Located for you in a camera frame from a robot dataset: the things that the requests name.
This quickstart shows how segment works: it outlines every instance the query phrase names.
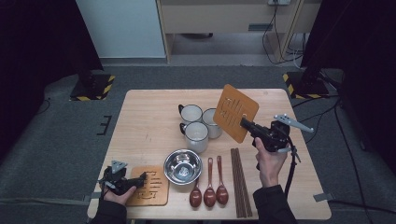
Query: black curtain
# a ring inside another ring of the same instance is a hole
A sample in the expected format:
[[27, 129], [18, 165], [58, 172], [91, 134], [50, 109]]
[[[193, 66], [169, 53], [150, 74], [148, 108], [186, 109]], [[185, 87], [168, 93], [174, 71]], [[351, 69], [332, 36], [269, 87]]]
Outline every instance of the black curtain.
[[103, 67], [75, 0], [0, 0], [0, 158], [48, 84], [95, 69]]
[[323, 0], [309, 36], [304, 75], [345, 72], [339, 90], [363, 145], [396, 174], [396, 1]]

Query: mug handle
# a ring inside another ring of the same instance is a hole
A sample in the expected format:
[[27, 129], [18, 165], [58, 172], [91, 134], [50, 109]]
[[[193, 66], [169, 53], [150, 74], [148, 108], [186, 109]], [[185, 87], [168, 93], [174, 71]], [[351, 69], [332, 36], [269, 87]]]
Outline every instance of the mug handle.
[[184, 123], [180, 123], [179, 124], [179, 127], [180, 127], [180, 132], [181, 133], [183, 133], [183, 134], [186, 134], [186, 124], [184, 124]]
[[178, 105], [178, 113], [181, 114], [181, 110], [183, 110], [184, 105]]

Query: hazard tape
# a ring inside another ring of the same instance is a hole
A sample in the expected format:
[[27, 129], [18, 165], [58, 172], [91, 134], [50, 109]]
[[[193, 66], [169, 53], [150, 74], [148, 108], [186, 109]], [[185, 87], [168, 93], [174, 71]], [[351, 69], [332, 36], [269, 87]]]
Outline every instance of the hazard tape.
[[101, 95], [96, 95], [96, 96], [89, 96], [89, 95], [80, 95], [80, 96], [74, 96], [70, 97], [70, 101], [90, 101], [90, 100], [105, 100], [108, 93], [110, 92], [111, 86], [113, 85], [114, 78], [116, 76], [110, 76], [108, 78], [107, 84], [105, 88], [103, 89], [103, 93]]
[[290, 82], [289, 75], [284, 74], [283, 75], [283, 80], [286, 83], [286, 86], [288, 88], [290, 97], [292, 99], [317, 99], [317, 98], [327, 98], [329, 97], [328, 94], [297, 94], [294, 92], [293, 85]]

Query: human hand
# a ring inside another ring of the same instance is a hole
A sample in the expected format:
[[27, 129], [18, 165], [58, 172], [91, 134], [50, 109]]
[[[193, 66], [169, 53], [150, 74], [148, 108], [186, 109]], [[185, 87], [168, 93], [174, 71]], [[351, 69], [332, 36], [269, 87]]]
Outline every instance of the human hand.
[[267, 151], [259, 137], [256, 137], [254, 141], [258, 150], [256, 159], [260, 165], [260, 181], [262, 182], [262, 186], [269, 188], [278, 185], [279, 172], [288, 154]]
[[124, 194], [117, 195], [113, 193], [113, 191], [109, 190], [108, 187], [105, 187], [104, 200], [111, 201], [113, 203], [119, 203], [125, 206], [126, 201], [128, 201], [128, 199], [134, 194], [135, 190], [136, 190], [136, 186], [132, 186]]

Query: white mug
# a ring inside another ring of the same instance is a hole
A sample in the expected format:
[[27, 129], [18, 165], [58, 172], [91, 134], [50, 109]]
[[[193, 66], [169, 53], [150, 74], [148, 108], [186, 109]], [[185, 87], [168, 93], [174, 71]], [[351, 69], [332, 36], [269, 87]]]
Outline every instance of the white mug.
[[222, 129], [220, 126], [213, 120], [213, 116], [215, 115], [216, 108], [207, 109], [202, 115], [202, 122], [206, 125], [209, 130], [209, 138], [218, 138], [222, 134]]
[[178, 113], [184, 124], [201, 121], [202, 109], [198, 105], [178, 105]]
[[209, 130], [203, 123], [180, 123], [180, 131], [185, 136], [187, 149], [190, 149], [195, 153], [201, 153], [207, 149]]

